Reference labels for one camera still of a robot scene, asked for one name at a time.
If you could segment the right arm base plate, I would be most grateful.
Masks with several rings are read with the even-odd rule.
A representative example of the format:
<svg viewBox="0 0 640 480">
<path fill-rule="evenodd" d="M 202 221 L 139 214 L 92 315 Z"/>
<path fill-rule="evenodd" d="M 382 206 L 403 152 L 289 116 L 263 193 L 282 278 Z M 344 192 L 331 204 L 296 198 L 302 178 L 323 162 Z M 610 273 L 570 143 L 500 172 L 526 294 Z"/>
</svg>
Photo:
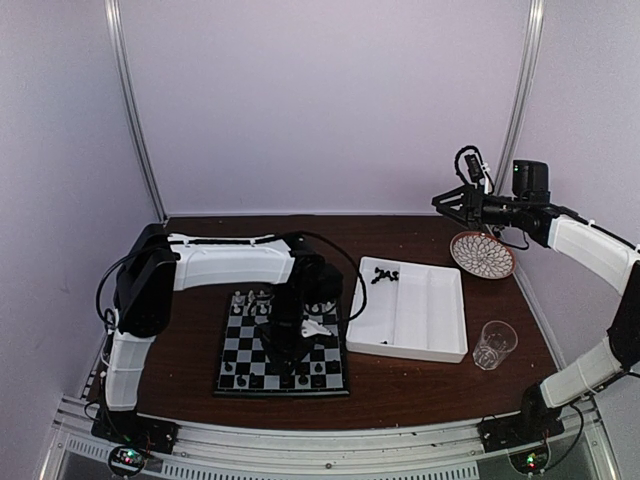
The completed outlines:
<svg viewBox="0 0 640 480">
<path fill-rule="evenodd" d="M 565 431 L 559 419 L 531 427 L 525 424 L 520 414 L 483 419 L 477 429 L 486 453 L 540 443 Z"/>
</svg>

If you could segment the black chess pawn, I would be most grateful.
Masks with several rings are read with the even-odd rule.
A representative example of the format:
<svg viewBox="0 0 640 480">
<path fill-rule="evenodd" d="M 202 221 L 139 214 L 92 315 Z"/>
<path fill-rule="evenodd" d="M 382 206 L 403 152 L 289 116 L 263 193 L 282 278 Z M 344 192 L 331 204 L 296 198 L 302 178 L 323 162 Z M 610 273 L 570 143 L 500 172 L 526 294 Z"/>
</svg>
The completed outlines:
<svg viewBox="0 0 640 480">
<path fill-rule="evenodd" d="M 327 365 L 328 373 L 339 373 L 340 372 L 340 363 L 338 361 L 328 362 Z"/>
</svg>

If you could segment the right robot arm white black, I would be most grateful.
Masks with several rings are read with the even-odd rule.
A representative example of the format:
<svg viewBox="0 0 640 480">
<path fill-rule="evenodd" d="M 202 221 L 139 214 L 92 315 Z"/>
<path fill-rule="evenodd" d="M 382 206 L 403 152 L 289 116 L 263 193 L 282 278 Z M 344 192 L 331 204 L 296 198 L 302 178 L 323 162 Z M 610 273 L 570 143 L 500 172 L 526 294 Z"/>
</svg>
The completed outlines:
<svg viewBox="0 0 640 480">
<path fill-rule="evenodd" d="M 549 167 L 515 160 L 506 189 L 475 181 L 464 159 L 435 212 L 465 231 L 503 228 L 526 239 L 516 270 L 547 345 L 559 355 L 556 372 L 523 394 L 513 419 L 519 440 L 535 440 L 551 424 L 550 411 L 639 370 L 639 244 L 565 206 L 553 203 Z"/>
</svg>

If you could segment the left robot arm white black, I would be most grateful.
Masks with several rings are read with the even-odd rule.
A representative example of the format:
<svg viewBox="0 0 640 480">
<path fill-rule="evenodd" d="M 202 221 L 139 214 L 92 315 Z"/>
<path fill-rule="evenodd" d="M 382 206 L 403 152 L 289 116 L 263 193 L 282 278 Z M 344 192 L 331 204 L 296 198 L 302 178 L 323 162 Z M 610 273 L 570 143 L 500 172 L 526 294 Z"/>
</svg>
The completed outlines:
<svg viewBox="0 0 640 480">
<path fill-rule="evenodd" d="M 147 225 L 128 255 L 115 262 L 113 305 L 99 307 L 112 344 L 103 384 L 106 429 L 123 444 L 137 442 L 144 424 L 132 412 L 155 338 L 170 321 L 177 291 L 210 285 L 261 283 L 273 294 L 261 341 L 278 374 L 305 357 L 317 331 L 307 307 L 337 301 L 343 275 L 315 252 L 301 232 L 255 238 L 201 238 Z"/>
</svg>

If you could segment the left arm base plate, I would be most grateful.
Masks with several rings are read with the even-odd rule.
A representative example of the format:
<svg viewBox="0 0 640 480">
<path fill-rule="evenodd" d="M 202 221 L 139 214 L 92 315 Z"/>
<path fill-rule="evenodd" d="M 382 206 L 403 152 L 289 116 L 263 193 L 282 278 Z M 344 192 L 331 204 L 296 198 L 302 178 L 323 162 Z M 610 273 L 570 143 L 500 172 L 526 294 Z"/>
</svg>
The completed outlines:
<svg viewBox="0 0 640 480">
<path fill-rule="evenodd" d="M 94 437 L 139 450 L 171 454 L 177 439 L 178 425 L 174 422 L 138 415 L 116 414 L 109 418 L 103 416 L 95 420 L 91 434 Z"/>
</svg>

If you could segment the black white chess board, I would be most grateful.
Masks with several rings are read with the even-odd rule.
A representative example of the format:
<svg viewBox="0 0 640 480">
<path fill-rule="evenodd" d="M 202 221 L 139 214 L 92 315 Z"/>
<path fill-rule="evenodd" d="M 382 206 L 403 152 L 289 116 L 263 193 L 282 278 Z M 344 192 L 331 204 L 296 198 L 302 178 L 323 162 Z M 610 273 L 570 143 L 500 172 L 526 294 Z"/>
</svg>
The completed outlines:
<svg viewBox="0 0 640 480">
<path fill-rule="evenodd" d="M 213 394 L 347 396 L 348 367 L 337 303 L 305 306 L 300 330 L 292 331 L 269 321 L 272 299 L 252 290 L 230 297 Z"/>
</svg>

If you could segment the white plastic compartment tray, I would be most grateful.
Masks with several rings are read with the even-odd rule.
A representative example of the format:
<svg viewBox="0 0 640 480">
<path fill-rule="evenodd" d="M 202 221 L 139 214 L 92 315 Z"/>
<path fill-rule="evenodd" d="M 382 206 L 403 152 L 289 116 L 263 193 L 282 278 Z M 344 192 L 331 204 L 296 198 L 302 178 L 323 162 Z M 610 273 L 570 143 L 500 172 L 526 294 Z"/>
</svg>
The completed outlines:
<svg viewBox="0 0 640 480">
<path fill-rule="evenodd" d="M 374 269 L 398 270 L 399 280 L 372 285 Z M 349 322 L 355 353 L 460 363 L 468 353 L 461 273 L 456 268 L 363 257 Z M 388 345 L 381 345 L 383 340 Z"/>
</svg>

